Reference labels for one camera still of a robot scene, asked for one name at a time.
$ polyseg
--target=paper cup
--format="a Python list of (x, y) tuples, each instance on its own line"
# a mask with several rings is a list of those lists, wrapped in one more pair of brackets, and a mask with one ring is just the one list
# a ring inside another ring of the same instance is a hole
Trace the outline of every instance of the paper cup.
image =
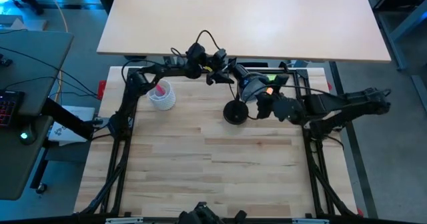
[(169, 110), (176, 102), (175, 93), (173, 92), (171, 83), (166, 80), (160, 80), (158, 85), (165, 90), (165, 95), (161, 97), (157, 96), (157, 91), (153, 88), (148, 91), (148, 97), (156, 109), (160, 111)]

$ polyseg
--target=white paper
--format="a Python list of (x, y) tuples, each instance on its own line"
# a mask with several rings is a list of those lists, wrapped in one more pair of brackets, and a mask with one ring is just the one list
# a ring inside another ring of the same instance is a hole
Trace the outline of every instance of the white paper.
[[(92, 120), (95, 113), (95, 108), (93, 107), (62, 107), (70, 113), (74, 114), (76, 117), (80, 118), (82, 121)], [(58, 141), (60, 146), (76, 142), (86, 142), (86, 139), (80, 137), (70, 129), (56, 122), (53, 124), (52, 130), (49, 134), (49, 140)]]

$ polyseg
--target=gaming keyboard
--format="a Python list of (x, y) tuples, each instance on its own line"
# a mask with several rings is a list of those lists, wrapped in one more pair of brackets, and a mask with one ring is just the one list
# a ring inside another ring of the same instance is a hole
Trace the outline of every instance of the gaming keyboard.
[(21, 91), (0, 90), (0, 128), (11, 126), (23, 98)]

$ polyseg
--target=wooden tabletop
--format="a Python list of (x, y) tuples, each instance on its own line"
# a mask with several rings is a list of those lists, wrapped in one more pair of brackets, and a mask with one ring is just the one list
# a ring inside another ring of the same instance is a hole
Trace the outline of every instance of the wooden tabletop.
[[(110, 69), (99, 112), (102, 117), (119, 108), (124, 88), (120, 69)], [(311, 68), (308, 73), (313, 88), (328, 90), (323, 69)], [(230, 125), (222, 116), (224, 105), (232, 99), (227, 85), (207, 86), (203, 77), (165, 79), (177, 101), (169, 111), (156, 111), (147, 97), (139, 100), (121, 213), (178, 217), (199, 201), (207, 201), (222, 217), (234, 217), (240, 209), (250, 217), (314, 213), (300, 126), (275, 117)], [(294, 89), (283, 92), (295, 96)], [(256, 104), (249, 108), (250, 115), (256, 116)], [(111, 137), (92, 142), (75, 211), (83, 210), (105, 183), (112, 145)], [(325, 140), (324, 156), (332, 187), (356, 211), (341, 146)], [(320, 197), (326, 210), (322, 188)]]
[(390, 61), (368, 0), (114, 0), (97, 52), (184, 53), (204, 29), (229, 57)]

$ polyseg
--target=chair wheel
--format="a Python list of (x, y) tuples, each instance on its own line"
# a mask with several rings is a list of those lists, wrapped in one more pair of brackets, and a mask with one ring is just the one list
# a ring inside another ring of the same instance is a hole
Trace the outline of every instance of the chair wheel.
[(47, 190), (47, 185), (44, 183), (40, 183), (39, 187), (35, 190), (37, 194), (42, 194)]

